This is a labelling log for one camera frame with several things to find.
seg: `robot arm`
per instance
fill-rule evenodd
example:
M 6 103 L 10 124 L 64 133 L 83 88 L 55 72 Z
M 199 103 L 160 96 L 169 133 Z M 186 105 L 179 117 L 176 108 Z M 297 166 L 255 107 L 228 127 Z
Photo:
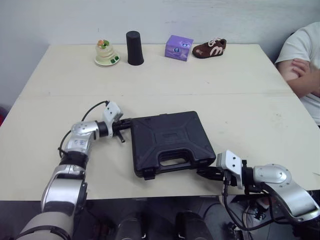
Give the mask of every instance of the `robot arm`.
M 217 156 L 216 167 L 198 169 L 197 173 L 205 178 L 224 181 L 224 173 L 231 174 L 230 185 L 249 193 L 267 192 L 279 203 L 286 218 L 292 223 L 302 223 L 320 216 L 316 201 L 299 186 L 285 167 L 278 164 L 247 167 L 241 160 L 227 150 Z
M 93 141 L 119 136 L 130 127 L 130 119 L 120 120 L 120 108 L 109 102 L 102 122 L 81 121 L 71 128 L 59 166 L 55 168 L 41 199 L 42 213 L 35 216 L 15 238 L 17 240 L 71 240 L 74 216 L 87 198 L 86 167 Z

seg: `black carrying case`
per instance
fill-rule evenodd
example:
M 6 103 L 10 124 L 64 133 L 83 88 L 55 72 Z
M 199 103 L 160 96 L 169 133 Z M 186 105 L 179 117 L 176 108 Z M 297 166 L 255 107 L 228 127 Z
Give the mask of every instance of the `black carrying case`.
M 216 154 L 195 111 L 132 119 L 134 172 L 145 180 L 156 174 L 212 164 Z M 164 161 L 185 162 L 164 165 Z

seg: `brown shoe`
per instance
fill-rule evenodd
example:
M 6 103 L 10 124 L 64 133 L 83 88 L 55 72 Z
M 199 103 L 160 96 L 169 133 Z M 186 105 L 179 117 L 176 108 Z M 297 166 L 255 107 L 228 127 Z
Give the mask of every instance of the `brown shoe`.
M 210 57 L 217 57 L 224 54 L 227 40 L 214 38 L 204 44 L 195 46 L 192 50 L 193 55 L 198 59 L 206 59 Z

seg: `hand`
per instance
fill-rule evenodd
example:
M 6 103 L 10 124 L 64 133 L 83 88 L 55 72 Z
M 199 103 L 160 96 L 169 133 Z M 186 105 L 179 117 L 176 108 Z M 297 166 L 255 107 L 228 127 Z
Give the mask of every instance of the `hand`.
M 304 75 L 310 74 L 310 62 L 306 60 L 302 60 L 300 58 L 295 58 L 292 60 L 291 64 L 293 65 L 293 71 L 299 75 L 299 77 L 303 77 Z

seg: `table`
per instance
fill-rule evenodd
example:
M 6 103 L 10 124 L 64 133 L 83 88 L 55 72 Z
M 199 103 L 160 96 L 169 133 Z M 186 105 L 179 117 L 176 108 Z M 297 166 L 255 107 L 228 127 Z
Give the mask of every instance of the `table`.
M 229 44 L 221 57 L 187 62 L 164 57 L 164 45 L 143 45 L 140 66 L 127 64 L 125 45 L 114 48 L 121 61 L 112 67 L 94 64 L 93 45 L 48 48 L 0 127 L 0 200 L 40 200 L 62 136 L 103 100 L 115 101 L 124 118 L 196 111 L 216 153 L 229 149 L 251 167 L 281 164 L 302 187 L 319 189 L 320 130 L 258 45 Z M 87 120 L 101 120 L 102 111 Z M 88 199 L 221 194 L 221 182 L 195 170 L 138 178 L 130 131 L 123 136 L 126 143 L 93 145 Z

